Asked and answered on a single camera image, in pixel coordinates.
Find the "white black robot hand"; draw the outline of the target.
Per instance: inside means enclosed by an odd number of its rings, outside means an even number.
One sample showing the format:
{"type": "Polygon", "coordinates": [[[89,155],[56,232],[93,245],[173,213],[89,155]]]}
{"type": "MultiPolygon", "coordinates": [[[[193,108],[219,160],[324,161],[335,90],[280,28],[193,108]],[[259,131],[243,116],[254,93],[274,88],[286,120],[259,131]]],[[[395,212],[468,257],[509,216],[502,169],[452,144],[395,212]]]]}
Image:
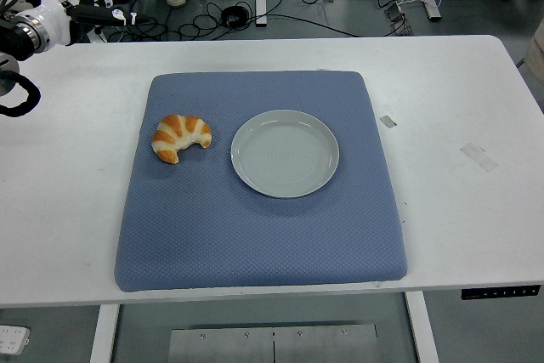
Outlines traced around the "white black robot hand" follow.
{"type": "Polygon", "coordinates": [[[138,26],[150,17],[125,10],[130,0],[42,0],[35,19],[42,25],[39,36],[46,48],[71,45],[95,27],[138,26]]]}

